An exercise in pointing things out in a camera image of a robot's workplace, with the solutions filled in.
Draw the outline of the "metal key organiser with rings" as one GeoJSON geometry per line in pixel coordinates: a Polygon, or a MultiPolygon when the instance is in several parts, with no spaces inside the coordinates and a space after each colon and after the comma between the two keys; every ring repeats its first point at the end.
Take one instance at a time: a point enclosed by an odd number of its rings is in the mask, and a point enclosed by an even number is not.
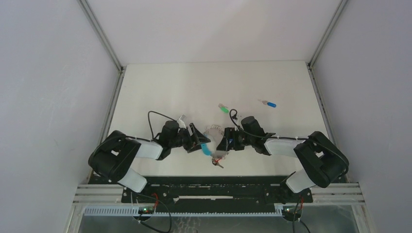
{"type": "Polygon", "coordinates": [[[210,157],[214,166],[224,168],[220,162],[225,159],[229,152],[218,149],[218,145],[224,136],[222,127],[216,124],[207,126],[203,135],[210,140],[210,142],[201,144],[203,154],[210,157]]]}

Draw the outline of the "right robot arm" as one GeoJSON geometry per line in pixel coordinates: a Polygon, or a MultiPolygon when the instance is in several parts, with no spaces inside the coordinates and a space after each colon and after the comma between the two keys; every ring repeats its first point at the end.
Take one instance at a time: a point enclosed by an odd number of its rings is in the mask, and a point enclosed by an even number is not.
{"type": "Polygon", "coordinates": [[[349,170],[346,156],[322,132],[314,131],[306,138],[276,136],[266,133],[253,116],[242,119],[240,125],[234,122],[234,127],[225,128],[216,150],[240,151],[247,146],[259,154],[284,155],[299,160],[302,169],[281,183],[281,197],[287,202],[295,201],[307,188],[328,187],[349,170]]]}

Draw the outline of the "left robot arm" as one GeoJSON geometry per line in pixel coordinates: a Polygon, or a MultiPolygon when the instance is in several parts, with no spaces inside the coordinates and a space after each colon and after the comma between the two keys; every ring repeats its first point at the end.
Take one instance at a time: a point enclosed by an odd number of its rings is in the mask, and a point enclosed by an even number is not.
{"type": "Polygon", "coordinates": [[[201,149],[210,139],[202,134],[193,123],[183,127],[175,120],[169,120],[152,140],[137,138],[113,131],[88,159],[92,170],[112,183],[118,183],[133,191],[140,202],[147,202],[152,190],[147,179],[131,168],[135,158],[163,160],[174,148],[182,147],[191,153],[201,149]]]}

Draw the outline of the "key with green tag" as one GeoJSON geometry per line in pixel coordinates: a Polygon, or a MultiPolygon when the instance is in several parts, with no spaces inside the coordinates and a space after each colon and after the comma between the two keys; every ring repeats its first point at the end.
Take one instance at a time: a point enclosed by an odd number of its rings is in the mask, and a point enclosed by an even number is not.
{"type": "Polygon", "coordinates": [[[224,106],[223,104],[219,104],[218,105],[218,107],[219,107],[219,109],[221,110],[221,111],[223,111],[224,113],[229,113],[229,109],[226,107],[226,106],[224,106]]]}

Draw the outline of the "key with blue tag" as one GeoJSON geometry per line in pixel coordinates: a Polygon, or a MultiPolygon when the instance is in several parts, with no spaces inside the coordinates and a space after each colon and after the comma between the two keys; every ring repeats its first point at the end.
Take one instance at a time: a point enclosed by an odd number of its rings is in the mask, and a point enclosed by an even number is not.
{"type": "Polygon", "coordinates": [[[267,100],[258,100],[259,102],[261,102],[262,104],[266,105],[266,106],[270,106],[273,108],[276,108],[276,104],[267,100]]]}

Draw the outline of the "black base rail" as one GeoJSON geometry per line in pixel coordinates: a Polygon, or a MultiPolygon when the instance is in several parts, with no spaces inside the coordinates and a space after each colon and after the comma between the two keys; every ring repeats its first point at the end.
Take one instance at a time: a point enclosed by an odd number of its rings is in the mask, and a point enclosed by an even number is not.
{"type": "Polygon", "coordinates": [[[153,205],[158,212],[251,214],[274,212],[275,205],[313,202],[310,189],[297,194],[282,184],[285,176],[148,176],[141,195],[125,189],[122,203],[153,205]]]}

